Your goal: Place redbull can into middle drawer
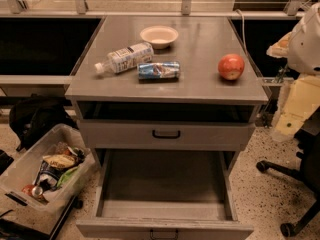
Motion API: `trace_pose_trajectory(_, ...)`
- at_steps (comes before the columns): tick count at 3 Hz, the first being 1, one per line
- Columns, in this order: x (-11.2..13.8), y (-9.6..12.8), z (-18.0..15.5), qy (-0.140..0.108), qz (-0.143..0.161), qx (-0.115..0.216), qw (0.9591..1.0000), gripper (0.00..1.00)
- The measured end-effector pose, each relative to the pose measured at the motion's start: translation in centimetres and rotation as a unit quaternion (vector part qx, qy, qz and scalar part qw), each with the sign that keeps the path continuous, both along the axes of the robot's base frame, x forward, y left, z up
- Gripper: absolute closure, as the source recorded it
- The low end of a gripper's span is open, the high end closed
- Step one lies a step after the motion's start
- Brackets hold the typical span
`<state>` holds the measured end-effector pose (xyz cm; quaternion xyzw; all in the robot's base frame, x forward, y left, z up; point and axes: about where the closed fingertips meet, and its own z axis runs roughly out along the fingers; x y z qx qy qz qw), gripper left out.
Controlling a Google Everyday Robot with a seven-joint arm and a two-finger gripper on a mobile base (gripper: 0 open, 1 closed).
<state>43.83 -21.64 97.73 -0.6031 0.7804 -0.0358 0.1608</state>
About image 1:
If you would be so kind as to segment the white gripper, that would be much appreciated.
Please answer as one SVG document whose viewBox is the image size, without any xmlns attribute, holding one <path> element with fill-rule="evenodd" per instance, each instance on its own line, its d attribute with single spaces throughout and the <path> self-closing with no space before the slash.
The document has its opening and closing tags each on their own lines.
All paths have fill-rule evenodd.
<svg viewBox="0 0 320 240">
<path fill-rule="evenodd" d="M 292 32 L 271 45 L 266 54 L 287 58 L 288 66 L 302 73 L 280 88 L 270 136 L 284 142 L 291 140 L 320 107 L 320 77 L 313 76 L 320 74 L 320 3 L 312 5 Z"/>
</svg>

